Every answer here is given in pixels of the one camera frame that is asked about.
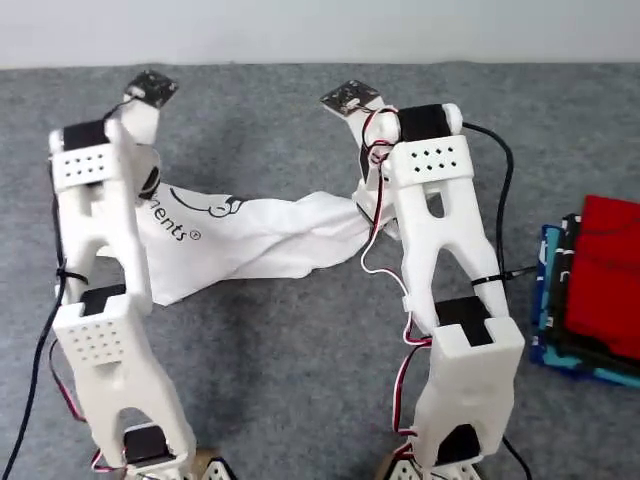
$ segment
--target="black cable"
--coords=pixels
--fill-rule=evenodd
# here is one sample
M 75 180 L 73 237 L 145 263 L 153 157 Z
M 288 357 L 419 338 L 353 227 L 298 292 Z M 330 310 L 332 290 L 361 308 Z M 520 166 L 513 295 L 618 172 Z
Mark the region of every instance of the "black cable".
M 42 352 L 44 350 L 45 343 L 47 342 L 47 337 L 49 336 L 49 332 L 51 331 L 51 327 L 53 326 L 53 321 L 55 320 L 58 309 L 62 304 L 62 298 L 64 297 L 64 292 L 67 286 L 67 278 L 75 278 L 84 283 L 89 283 L 86 277 L 73 272 L 67 272 L 65 270 L 64 252 L 62 250 L 62 237 L 60 235 L 60 221 L 58 218 L 58 199 L 55 193 L 53 195 L 53 202 L 51 203 L 51 207 L 56 242 L 56 257 L 58 259 L 58 268 L 56 270 L 56 275 L 60 279 L 60 285 L 58 287 L 56 301 L 53 305 L 53 308 L 51 309 L 51 312 L 49 313 L 49 316 L 47 317 L 47 321 L 42 327 L 40 337 L 38 338 L 38 343 L 36 344 L 36 350 L 33 354 L 33 366 L 31 368 L 31 381 L 29 384 L 27 403 L 25 404 L 24 413 L 22 415 L 22 422 L 20 423 L 20 429 L 18 430 L 18 438 L 13 445 L 11 455 L 9 456 L 7 465 L 5 466 L 4 472 L 2 473 L 2 480 L 7 480 L 9 478 L 11 470 L 13 469 L 13 465 L 18 458 L 20 447 L 22 447 L 22 441 L 24 440 L 24 435 L 27 431 L 27 426 L 29 425 L 31 411 L 33 409 L 33 402 L 36 396 L 36 387 L 38 386 L 38 373 L 40 371 L 40 359 L 42 358 Z
M 24 434 L 27 431 L 27 425 L 29 424 L 29 418 L 31 417 L 31 410 L 33 408 L 33 400 L 36 396 L 36 387 L 38 385 L 38 371 L 40 370 L 40 358 L 42 357 L 42 351 L 44 350 L 45 342 L 47 341 L 47 337 L 49 336 L 49 332 L 51 331 L 51 326 L 53 325 L 53 320 L 56 318 L 56 313 L 58 313 L 58 308 L 62 303 L 62 296 L 64 295 L 66 280 L 64 279 L 64 275 L 60 277 L 60 287 L 58 289 L 58 295 L 56 297 L 56 302 L 51 309 L 51 313 L 49 313 L 49 317 L 47 318 L 44 327 L 42 327 L 42 331 L 40 332 L 40 338 L 38 339 L 38 343 L 36 345 L 36 351 L 33 355 L 33 366 L 31 369 L 31 383 L 29 385 L 29 394 L 27 396 L 27 403 L 24 407 L 24 414 L 22 416 L 22 423 L 20 424 L 20 430 L 18 430 L 18 438 L 16 439 L 15 444 L 13 445 L 13 450 L 11 451 L 11 455 L 9 456 L 9 461 L 7 461 L 7 466 L 2 473 L 2 480 L 7 480 L 9 475 L 11 474 L 11 470 L 13 469 L 13 464 L 18 457 L 18 453 L 20 452 L 20 447 L 22 446 L 22 441 L 24 440 Z
M 129 100 L 125 100 L 123 102 L 118 103 L 117 105 L 115 105 L 111 110 L 109 110 L 107 113 L 104 114 L 104 116 L 102 117 L 103 120 L 107 120 L 111 115 L 113 115 L 114 113 L 116 113 L 116 111 L 126 105 L 129 102 L 132 102 L 133 100 L 135 100 L 137 97 L 131 97 L 129 98 Z
M 504 208 L 507 203 L 509 188 L 511 188 L 511 179 L 513 178 L 513 152 L 511 151 L 509 145 L 507 145 L 507 142 L 505 142 L 502 137 L 500 137 L 500 135 L 498 135 L 494 131 L 489 130 L 488 128 L 481 127 L 479 125 L 474 125 L 473 123 L 469 122 L 464 122 L 462 126 L 468 128 L 469 130 L 475 130 L 476 132 L 480 132 L 491 137 L 498 143 L 498 145 L 502 147 L 506 155 L 507 171 L 504 175 L 504 183 L 502 184 L 502 191 L 500 192 L 500 199 L 498 200 L 498 212 L 496 215 L 496 252 L 498 256 L 498 267 L 500 269 L 500 273 L 502 274 L 505 271 L 502 225 L 504 222 Z
M 513 161 L 513 152 L 507 142 L 505 142 L 502 137 L 500 137 L 497 133 L 489 130 L 488 128 L 480 127 L 478 125 L 474 125 L 472 123 L 464 122 L 462 124 L 464 127 L 469 130 L 475 130 L 476 132 L 483 133 L 493 140 L 495 140 L 500 147 L 504 150 L 507 160 L 507 171 L 504 175 L 504 183 L 502 184 L 502 191 L 500 192 L 500 200 L 498 201 L 498 212 L 496 214 L 496 254 L 498 257 L 498 271 L 500 272 L 500 277 L 502 277 L 503 282 L 506 279 L 505 275 L 505 262 L 504 262 L 504 243 L 503 243 L 503 223 L 504 223 L 504 209 L 507 203 L 507 196 L 509 195 L 509 188 L 511 187 L 511 179 L 513 178 L 513 170 L 514 170 L 514 161 Z M 531 474 L 531 469 L 527 462 L 520 456 L 515 447 L 511 444 L 511 442 L 507 439 L 506 435 L 502 437 L 502 443 L 504 443 L 509 453 L 513 455 L 527 478 L 527 480 L 533 480 L 533 475 Z
M 502 443 L 504 443 L 504 446 L 507 447 L 507 450 L 509 450 L 509 453 L 513 455 L 513 458 L 515 458 L 518 461 L 518 463 L 522 467 L 522 470 L 524 470 L 524 474 L 527 477 L 527 480 L 533 480 L 533 475 L 531 475 L 531 469 L 529 468 L 529 465 L 527 465 L 527 462 L 524 461 L 524 458 L 520 456 L 520 454 L 515 449 L 515 447 L 507 439 L 506 435 L 502 437 Z

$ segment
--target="white wall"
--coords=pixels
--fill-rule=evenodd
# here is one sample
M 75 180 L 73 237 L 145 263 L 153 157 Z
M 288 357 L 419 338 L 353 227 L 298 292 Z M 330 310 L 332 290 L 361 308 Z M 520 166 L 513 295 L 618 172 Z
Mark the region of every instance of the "white wall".
M 0 68 L 640 60 L 637 0 L 3 0 L 0 7 Z

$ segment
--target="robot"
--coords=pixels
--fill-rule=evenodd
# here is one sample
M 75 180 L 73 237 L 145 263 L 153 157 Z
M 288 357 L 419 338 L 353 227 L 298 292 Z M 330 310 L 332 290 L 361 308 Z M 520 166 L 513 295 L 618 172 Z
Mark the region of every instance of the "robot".
M 53 330 L 74 374 L 83 412 L 74 416 L 88 423 L 98 447 L 94 470 L 131 480 L 232 480 L 222 458 L 197 455 L 178 394 L 141 322 L 151 314 L 152 300 L 135 207 L 160 182 L 153 143 L 160 109 L 177 89 L 167 77 L 145 71 L 104 118 L 51 133 L 64 273 Z M 398 430 L 408 443 L 384 478 L 477 480 L 473 464 L 497 451 L 513 408 L 524 339 L 509 317 L 496 255 L 484 234 L 460 110 L 453 104 L 398 110 L 355 80 L 322 101 L 347 122 L 360 149 L 362 178 L 353 199 L 374 226 L 368 248 L 385 225 L 401 240 L 404 308 L 426 335 L 413 345 L 432 348 L 413 425 Z M 429 212 L 427 196 L 434 193 L 442 196 L 443 218 Z M 229 211 L 241 204 L 236 199 Z M 216 216 L 210 207 L 189 208 Z M 89 288 L 103 247 L 121 264 L 125 282 Z M 477 296 L 434 302 L 431 281 L 441 248 L 453 252 Z M 151 423 L 125 428 L 121 412 L 128 408 Z
M 407 328 L 415 322 L 432 349 L 413 425 L 399 431 L 409 438 L 396 451 L 404 464 L 396 463 L 386 478 L 411 478 L 402 475 L 407 471 L 423 478 L 480 478 L 472 464 L 500 446 L 524 338 L 509 317 L 496 254 L 482 226 L 473 164 L 460 134 L 462 114 L 454 104 L 396 109 L 357 80 L 321 101 L 347 122 L 358 145 L 362 178 L 353 200 L 373 223 L 373 240 L 388 224 L 402 242 Z M 427 204 L 436 193 L 442 218 Z M 469 276 L 475 296 L 435 303 L 431 282 L 442 248 Z
M 135 206 L 151 198 L 160 182 L 152 145 L 160 109 L 177 88 L 167 77 L 145 71 L 103 119 L 51 133 L 60 243 L 64 268 L 71 272 L 53 330 L 99 448 L 94 470 L 120 471 L 131 479 L 225 480 L 233 474 L 219 458 L 196 476 L 194 434 L 141 323 L 152 300 Z M 103 247 L 121 264 L 125 283 L 90 289 L 86 279 Z M 125 429 L 120 414 L 127 408 L 152 423 Z M 108 467 L 98 466 L 101 457 Z

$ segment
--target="logo on bag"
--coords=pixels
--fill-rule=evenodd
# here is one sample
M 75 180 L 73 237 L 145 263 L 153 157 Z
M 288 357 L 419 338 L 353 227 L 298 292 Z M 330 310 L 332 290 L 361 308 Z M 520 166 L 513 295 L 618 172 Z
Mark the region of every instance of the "logo on bag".
M 246 202 L 246 200 L 240 197 L 230 196 L 224 201 L 224 203 L 220 205 L 209 205 L 206 208 L 201 208 L 201 207 L 194 207 L 193 205 L 189 205 L 187 202 L 185 202 L 178 196 L 178 194 L 173 188 L 170 188 L 169 192 L 171 192 L 171 195 L 176 200 L 176 202 L 178 202 L 183 207 L 188 208 L 189 210 L 194 210 L 196 212 L 206 212 L 209 215 L 211 215 L 213 218 L 224 218 L 224 217 L 228 217 L 229 215 L 234 215 L 238 213 L 238 210 L 240 210 L 240 207 L 244 205 L 244 203 Z
M 191 240 L 200 240 L 202 234 L 198 230 L 191 230 L 189 232 L 185 232 L 183 230 L 184 225 L 178 225 L 173 218 L 171 218 L 167 211 L 162 208 L 160 200 L 158 200 L 157 195 L 154 195 L 151 200 L 149 200 L 149 208 L 153 212 L 153 218 L 160 224 L 164 229 L 178 242 L 182 242 L 185 238 L 188 237 Z

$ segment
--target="gray carpet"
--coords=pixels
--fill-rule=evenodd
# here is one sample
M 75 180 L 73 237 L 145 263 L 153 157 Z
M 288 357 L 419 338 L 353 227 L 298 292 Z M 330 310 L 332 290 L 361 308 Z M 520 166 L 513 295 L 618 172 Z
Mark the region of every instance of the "gray carpet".
M 512 145 L 516 176 L 506 214 L 508 266 L 536 258 L 540 226 L 580 209 L 587 193 L 640 200 L 640 65 L 305 65 L 172 67 L 181 83 L 163 111 L 164 178 L 202 192 L 297 199 L 349 195 L 358 169 L 346 125 L 317 98 L 350 78 L 397 106 L 454 101 L 469 121 Z M 38 332 L 53 301 L 47 134 L 101 116 L 140 67 L 0 71 L 0 462 L 17 431 Z M 497 146 L 470 133 L 487 234 L 504 172 Z M 384 239 L 372 263 L 397 265 Z M 468 291 L 443 256 L 437 299 Z M 532 279 L 511 282 L 528 331 Z M 241 479 L 370 479 L 397 445 L 391 387 L 406 353 L 399 292 L 355 260 L 302 280 L 225 282 L 148 318 L 202 445 L 220 447 Z M 428 368 L 407 379 L 405 423 Z M 640 469 L 637 390 L 575 383 L 525 359 L 508 433 L 536 479 L 631 479 Z M 93 478 L 93 444 L 47 371 L 16 479 Z M 500 452 L 488 478 L 524 478 Z

